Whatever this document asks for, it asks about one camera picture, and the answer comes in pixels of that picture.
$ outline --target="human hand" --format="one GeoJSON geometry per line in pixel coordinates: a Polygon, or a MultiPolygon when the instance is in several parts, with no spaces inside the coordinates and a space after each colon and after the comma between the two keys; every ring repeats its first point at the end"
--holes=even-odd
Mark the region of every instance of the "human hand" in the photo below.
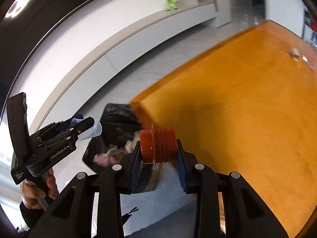
{"type": "MultiPolygon", "coordinates": [[[[54,171],[53,169],[49,169],[49,177],[46,180],[46,185],[49,188],[48,195],[55,199],[59,192],[56,185],[56,179],[54,177],[54,171]]],[[[26,181],[24,180],[21,185],[21,198],[23,201],[23,204],[28,209],[41,209],[42,206],[39,204],[37,199],[45,198],[46,194],[45,192],[40,189],[39,187],[32,186],[26,184],[26,181]]]]}

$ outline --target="black sleeve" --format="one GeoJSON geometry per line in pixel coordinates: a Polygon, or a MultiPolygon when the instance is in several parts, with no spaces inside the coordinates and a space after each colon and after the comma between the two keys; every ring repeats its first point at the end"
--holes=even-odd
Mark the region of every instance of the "black sleeve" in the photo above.
{"type": "Polygon", "coordinates": [[[27,226],[32,229],[37,221],[44,214],[44,209],[28,209],[23,202],[20,204],[20,211],[27,226]]]}

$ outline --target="decorative object on shelf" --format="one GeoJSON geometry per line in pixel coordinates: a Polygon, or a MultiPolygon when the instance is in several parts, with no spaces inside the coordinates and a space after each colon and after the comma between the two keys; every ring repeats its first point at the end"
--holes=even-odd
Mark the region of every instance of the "decorative object on shelf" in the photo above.
{"type": "Polygon", "coordinates": [[[166,2],[166,11],[170,11],[171,9],[178,9],[176,0],[165,0],[166,2]]]}

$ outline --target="wooden table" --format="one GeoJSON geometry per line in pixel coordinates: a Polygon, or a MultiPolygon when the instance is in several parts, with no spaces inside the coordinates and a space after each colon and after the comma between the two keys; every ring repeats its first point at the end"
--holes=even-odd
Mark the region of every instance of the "wooden table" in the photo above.
{"type": "Polygon", "coordinates": [[[317,204],[317,77],[304,42],[267,21],[211,48],[131,102],[145,127],[173,126],[214,171],[240,172],[290,238],[317,204]]]}

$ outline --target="black trash bag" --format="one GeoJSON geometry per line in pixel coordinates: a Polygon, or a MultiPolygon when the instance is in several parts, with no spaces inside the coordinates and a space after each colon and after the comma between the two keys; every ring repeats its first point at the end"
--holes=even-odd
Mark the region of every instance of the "black trash bag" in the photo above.
{"type": "Polygon", "coordinates": [[[132,109],[126,104],[107,104],[100,123],[101,135],[90,140],[82,157],[83,162],[98,174],[105,168],[93,162],[95,155],[106,153],[110,145],[123,148],[128,140],[133,140],[134,133],[142,129],[132,109]]]}

